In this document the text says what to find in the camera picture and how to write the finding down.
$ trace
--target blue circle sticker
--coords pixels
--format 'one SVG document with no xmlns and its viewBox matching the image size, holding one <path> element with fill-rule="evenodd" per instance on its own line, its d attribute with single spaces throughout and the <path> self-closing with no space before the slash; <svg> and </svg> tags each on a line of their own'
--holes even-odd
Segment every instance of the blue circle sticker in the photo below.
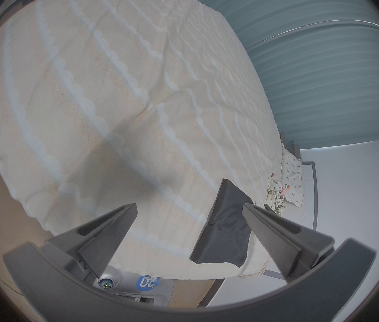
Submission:
<svg viewBox="0 0 379 322">
<path fill-rule="evenodd" d="M 149 291 L 152 290 L 160 283 L 160 278 L 151 276 L 141 276 L 136 284 L 136 287 L 140 291 Z"/>
</svg>

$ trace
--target white pillow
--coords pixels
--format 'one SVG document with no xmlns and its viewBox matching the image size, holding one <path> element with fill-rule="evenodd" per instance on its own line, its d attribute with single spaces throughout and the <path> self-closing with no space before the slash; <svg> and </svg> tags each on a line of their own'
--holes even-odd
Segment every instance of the white pillow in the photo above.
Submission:
<svg viewBox="0 0 379 322">
<path fill-rule="evenodd" d="M 301 168 L 301 160 L 294 155 L 282 144 L 282 184 L 285 187 L 285 199 L 300 207 L 303 203 L 304 185 Z"/>
</svg>

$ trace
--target black fabric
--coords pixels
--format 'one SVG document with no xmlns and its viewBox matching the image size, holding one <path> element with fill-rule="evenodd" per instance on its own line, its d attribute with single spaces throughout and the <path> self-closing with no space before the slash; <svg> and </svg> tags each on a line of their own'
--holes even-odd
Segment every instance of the black fabric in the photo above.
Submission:
<svg viewBox="0 0 379 322">
<path fill-rule="evenodd" d="M 243 217 L 249 196 L 228 179 L 223 179 L 213 211 L 190 257 L 196 264 L 229 262 L 243 266 L 251 229 Z"/>
</svg>

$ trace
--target teal curtain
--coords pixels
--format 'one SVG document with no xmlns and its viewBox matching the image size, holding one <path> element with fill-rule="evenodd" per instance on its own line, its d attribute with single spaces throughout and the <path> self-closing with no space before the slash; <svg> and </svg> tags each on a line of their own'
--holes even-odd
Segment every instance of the teal curtain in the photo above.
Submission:
<svg viewBox="0 0 379 322">
<path fill-rule="evenodd" d="M 379 140 L 379 13 L 369 1 L 198 1 L 236 32 L 287 140 Z"/>
</svg>

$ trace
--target fitted sheet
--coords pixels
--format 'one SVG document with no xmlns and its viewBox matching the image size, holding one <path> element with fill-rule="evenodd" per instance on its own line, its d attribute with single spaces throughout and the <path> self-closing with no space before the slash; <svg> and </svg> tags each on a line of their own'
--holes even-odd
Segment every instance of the fitted sheet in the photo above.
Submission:
<svg viewBox="0 0 379 322">
<path fill-rule="evenodd" d="M 189 260 L 223 178 L 256 203 L 282 148 L 224 17 L 195 0 L 37 0 L 0 27 L 0 173 L 53 235 L 124 204 L 111 265 L 171 279 L 259 273 Z"/>
</svg>

